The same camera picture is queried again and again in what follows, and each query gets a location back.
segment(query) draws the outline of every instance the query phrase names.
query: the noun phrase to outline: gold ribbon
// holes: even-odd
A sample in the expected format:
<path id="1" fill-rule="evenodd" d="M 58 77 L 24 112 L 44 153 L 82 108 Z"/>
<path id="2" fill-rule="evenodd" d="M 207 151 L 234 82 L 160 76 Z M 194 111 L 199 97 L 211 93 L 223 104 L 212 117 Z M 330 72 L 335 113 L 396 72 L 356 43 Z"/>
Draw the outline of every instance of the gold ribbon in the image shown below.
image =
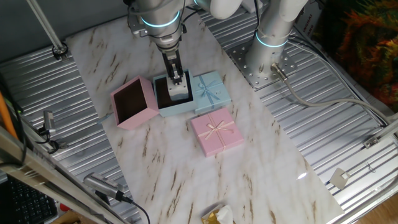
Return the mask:
<path id="1" fill-rule="evenodd" d="M 210 136 L 211 136 L 213 133 L 216 133 L 216 134 L 218 135 L 218 138 L 220 139 L 222 145 L 223 145 L 223 151 L 224 151 L 225 148 L 226 148 L 226 144 L 225 144 L 224 139 L 223 139 L 223 137 L 221 136 L 221 134 L 220 134 L 219 131 L 232 131 L 232 132 L 234 132 L 234 130 L 232 130 L 232 129 L 227 129 L 227 128 L 225 128 L 225 127 L 228 127 L 229 125 L 234 124 L 235 122 L 234 122 L 234 121 L 231 121 L 231 122 L 229 122 L 229 123 L 224 124 L 225 121 L 221 121 L 221 122 L 216 126 L 216 124 L 215 124 L 213 118 L 211 117 L 211 115 L 210 115 L 210 114 L 207 114 L 207 115 L 209 116 L 209 119 L 210 119 L 210 122 L 211 122 L 211 124 L 207 124 L 207 126 L 208 126 L 211 130 L 210 130 L 210 131 L 207 131 L 207 132 L 205 132 L 205 133 L 199 134 L 198 137 L 206 136 L 205 140 L 207 140 L 207 139 L 210 138 Z"/>

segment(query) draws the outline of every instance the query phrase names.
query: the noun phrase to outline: blue box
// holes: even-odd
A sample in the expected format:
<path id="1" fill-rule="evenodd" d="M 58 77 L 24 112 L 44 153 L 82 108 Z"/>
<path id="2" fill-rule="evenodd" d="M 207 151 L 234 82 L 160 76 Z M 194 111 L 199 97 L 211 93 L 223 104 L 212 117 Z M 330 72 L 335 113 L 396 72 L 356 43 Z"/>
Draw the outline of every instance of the blue box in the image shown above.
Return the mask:
<path id="1" fill-rule="evenodd" d="M 193 95 L 198 108 L 195 114 L 216 110 L 231 103 L 223 81 L 218 72 L 209 72 L 193 77 Z"/>
<path id="2" fill-rule="evenodd" d="M 154 91 L 159 113 L 162 117 L 173 116 L 188 111 L 193 111 L 197 108 L 196 94 L 192 92 L 193 78 L 191 73 L 184 71 L 187 76 L 188 99 L 172 101 L 167 90 L 167 75 L 161 75 L 154 78 Z"/>

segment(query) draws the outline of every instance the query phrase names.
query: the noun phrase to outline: ribbon bow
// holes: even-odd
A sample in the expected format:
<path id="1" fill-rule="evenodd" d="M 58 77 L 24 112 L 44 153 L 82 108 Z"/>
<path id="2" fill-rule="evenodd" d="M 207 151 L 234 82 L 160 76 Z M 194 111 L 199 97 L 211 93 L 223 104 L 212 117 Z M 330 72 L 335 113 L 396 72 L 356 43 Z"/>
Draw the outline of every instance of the ribbon bow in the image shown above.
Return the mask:
<path id="1" fill-rule="evenodd" d="M 210 101 L 210 103 L 211 103 L 211 109 L 214 109 L 214 102 L 213 102 L 213 100 L 211 99 L 211 97 L 213 97 L 213 98 L 216 99 L 216 100 L 220 100 L 220 99 L 219 99 L 216 95 L 214 95 L 214 94 L 209 90 L 209 88 L 222 85 L 222 83 L 216 83 L 216 80 L 214 80 L 214 81 L 212 81 L 209 85 L 206 86 L 206 85 L 205 85 L 205 81 L 203 80 L 203 78 L 202 78 L 201 76 L 199 76 L 199 79 L 200 79 L 200 82 L 201 82 L 201 83 L 198 84 L 198 86 L 199 86 L 200 89 L 197 90 L 196 92 L 203 91 L 203 94 L 201 95 L 201 97 L 205 97 L 205 96 L 207 95 L 207 97 L 209 98 L 209 101 Z"/>
<path id="2" fill-rule="evenodd" d="M 207 136 L 205 137 L 205 140 L 207 140 L 208 138 L 210 138 L 210 136 L 215 132 L 215 131 L 219 131 L 219 130 L 223 130 L 223 131 L 234 131 L 234 130 L 232 130 L 232 129 L 227 129 L 227 128 L 224 128 L 223 127 L 223 125 L 224 125 L 224 121 L 222 121 L 222 122 L 220 122 L 218 125 L 217 125 L 217 127 L 214 127 L 212 124 L 207 124 L 207 126 L 209 127 L 209 128 L 211 128 L 211 131 L 207 134 Z"/>
<path id="3" fill-rule="evenodd" d="M 209 116 L 210 123 L 211 123 L 211 124 L 207 124 L 207 126 L 208 126 L 211 130 L 199 134 L 198 137 L 206 136 L 206 137 L 205 137 L 205 140 L 207 141 L 207 139 L 209 139 L 210 136 L 211 136 L 213 133 L 216 133 L 217 136 L 218 136 L 218 138 L 220 139 L 222 145 L 223 145 L 223 151 L 224 151 L 224 150 L 226 149 L 226 144 L 225 144 L 224 139 L 223 139 L 223 137 L 221 136 L 221 134 L 220 134 L 219 131 L 232 131 L 232 133 L 233 133 L 233 132 L 234 132 L 233 129 L 227 129 L 227 128 L 225 128 L 225 127 L 227 127 L 227 126 L 229 126 L 229 125 L 232 125 L 232 124 L 234 124 L 235 122 L 234 122 L 234 121 L 231 121 L 231 122 L 225 124 L 225 121 L 221 121 L 217 126 L 215 126 L 216 123 L 214 122 L 213 118 L 211 117 L 211 113 L 210 113 L 210 114 L 207 114 L 207 116 Z"/>

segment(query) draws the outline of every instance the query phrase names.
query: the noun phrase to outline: blue led ring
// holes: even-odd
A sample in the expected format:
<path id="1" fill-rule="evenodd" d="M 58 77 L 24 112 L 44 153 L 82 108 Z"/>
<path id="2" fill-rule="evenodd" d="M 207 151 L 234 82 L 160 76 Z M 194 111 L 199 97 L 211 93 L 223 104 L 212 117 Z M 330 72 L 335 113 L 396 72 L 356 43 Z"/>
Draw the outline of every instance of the blue led ring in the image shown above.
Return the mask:
<path id="1" fill-rule="evenodd" d="M 284 42 L 284 43 L 281 44 L 281 45 L 268 45 L 268 44 L 265 44 L 264 42 L 262 42 L 262 41 L 260 40 L 260 38 L 259 38 L 257 32 L 256 32 L 256 37 L 257 37 L 257 40 L 259 40 L 259 42 L 260 42 L 262 45 L 265 45 L 265 46 L 267 46 L 267 47 L 281 47 L 281 46 L 283 46 L 283 45 L 285 45 L 285 44 L 287 43 L 287 40 L 286 40 L 286 42 Z"/>
<path id="2" fill-rule="evenodd" d="M 143 21 L 145 24 L 147 24 L 147 25 L 150 26 L 150 27 L 161 28 L 161 27 L 166 27 L 166 26 L 172 24 L 173 22 L 175 22 L 175 21 L 178 19 L 179 16 L 180 16 L 180 11 L 177 13 L 177 15 L 174 17 L 174 19 L 173 19 L 172 21 L 170 21 L 170 22 L 168 22 L 168 23 L 166 23 L 166 24 L 161 24 L 161 25 L 150 24 L 150 23 L 148 23 L 147 21 L 145 21 L 144 18 L 141 18 L 141 19 L 142 19 L 142 21 Z"/>

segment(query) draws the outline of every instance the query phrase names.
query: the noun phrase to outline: gold wrapper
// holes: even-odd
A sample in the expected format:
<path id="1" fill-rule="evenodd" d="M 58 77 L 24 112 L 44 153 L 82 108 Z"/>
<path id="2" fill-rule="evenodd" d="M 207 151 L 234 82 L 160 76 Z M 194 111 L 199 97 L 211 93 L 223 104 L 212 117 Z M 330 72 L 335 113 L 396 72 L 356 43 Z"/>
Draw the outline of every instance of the gold wrapper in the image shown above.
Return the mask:
<path id="1" fill-rule="evenodd" d="M 216 214 L 218 213 L 219 209 L 216 209 L 212 211 L 207 219 L 202 218 L 201 222 L 203 224 L 220 224 L 219 221 L 217 221 L 217 216 Z"/>

